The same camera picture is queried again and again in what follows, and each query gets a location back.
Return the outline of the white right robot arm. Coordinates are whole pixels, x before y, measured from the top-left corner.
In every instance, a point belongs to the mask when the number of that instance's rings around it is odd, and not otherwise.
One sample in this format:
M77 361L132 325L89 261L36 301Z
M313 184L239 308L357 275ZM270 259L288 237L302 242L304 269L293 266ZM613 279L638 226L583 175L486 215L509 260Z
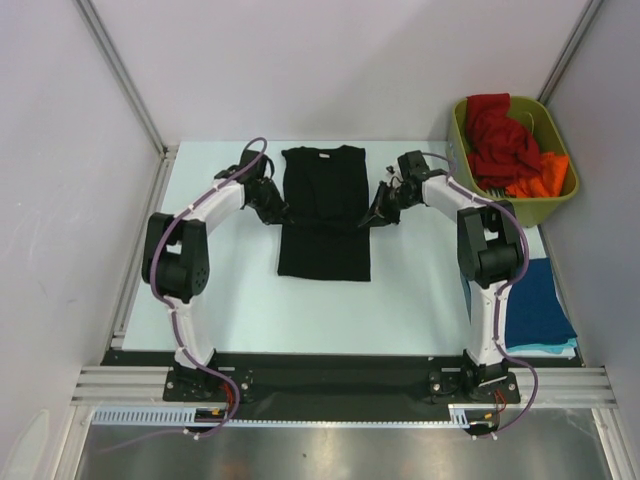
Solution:
M471 339L464 354L475 365L461 376L463 393L484 401L497 389L490 368L506 359L506 307L513 285L529 265L529 244L507 201L491 201L438 172L422 181L381 181L361 221L363 228L399 224L417 205L438 210L456 224L456 255L470 292Z

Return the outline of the black t shirt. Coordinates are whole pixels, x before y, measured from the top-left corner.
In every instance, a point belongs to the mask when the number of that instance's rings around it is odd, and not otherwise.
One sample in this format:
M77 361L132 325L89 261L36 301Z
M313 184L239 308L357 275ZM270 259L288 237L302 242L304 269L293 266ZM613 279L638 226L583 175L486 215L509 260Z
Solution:
M277 273L319 281L369 282L366 150L295 147L281 152L291 222L281 230Z

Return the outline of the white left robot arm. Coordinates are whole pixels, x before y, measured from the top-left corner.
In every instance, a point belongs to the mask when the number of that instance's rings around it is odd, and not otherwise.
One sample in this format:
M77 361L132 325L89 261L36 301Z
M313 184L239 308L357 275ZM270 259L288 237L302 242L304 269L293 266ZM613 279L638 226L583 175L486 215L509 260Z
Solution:
M220 374L208 367L214 342L198 312L198 297L210 277L208 237L229 216L250 207L267 225L283 223L288 205L268 177L239 182L219 179L179 213L147 220L141 276L165 305L173 331L175 361L190 368L186 387L197 398L214 397Z

